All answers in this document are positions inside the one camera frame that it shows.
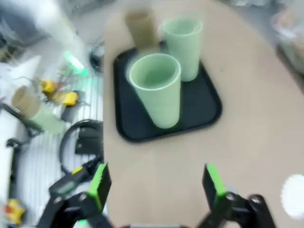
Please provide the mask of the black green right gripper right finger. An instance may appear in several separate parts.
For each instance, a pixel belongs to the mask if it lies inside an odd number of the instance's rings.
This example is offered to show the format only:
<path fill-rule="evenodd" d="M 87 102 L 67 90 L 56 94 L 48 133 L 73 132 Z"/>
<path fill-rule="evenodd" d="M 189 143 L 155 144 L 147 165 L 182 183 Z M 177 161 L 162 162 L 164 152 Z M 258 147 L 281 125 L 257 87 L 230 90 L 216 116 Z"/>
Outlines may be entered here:
<path fill-rule="evenodd" d="M 245 199 L 226 190 L 214 164 L 205 164 L 202 186 L 209 213 L 198 224 L 199 228 L 221 228 L 228 221 L 241 228 L 276 228 L 265 198 L 253 194 Z"/>

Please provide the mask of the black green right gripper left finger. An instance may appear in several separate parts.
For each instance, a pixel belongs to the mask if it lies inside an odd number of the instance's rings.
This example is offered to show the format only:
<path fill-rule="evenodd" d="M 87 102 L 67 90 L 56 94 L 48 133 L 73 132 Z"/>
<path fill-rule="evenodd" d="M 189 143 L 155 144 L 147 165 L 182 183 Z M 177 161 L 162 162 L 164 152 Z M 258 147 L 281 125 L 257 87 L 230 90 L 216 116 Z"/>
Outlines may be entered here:
<path fill-rule="evenodd" d="M 91 178 L 87 191 L 72 196 L 81 182 Z M 112 185 L 107 164 L 99 164 L 92 176 L 85 165 L 66 174 L 49 188 L 50 198 L 38 221 L 39 228 L 72 228 L 86 220 L 90 228 L 112 228 L 103 209 Z"/>

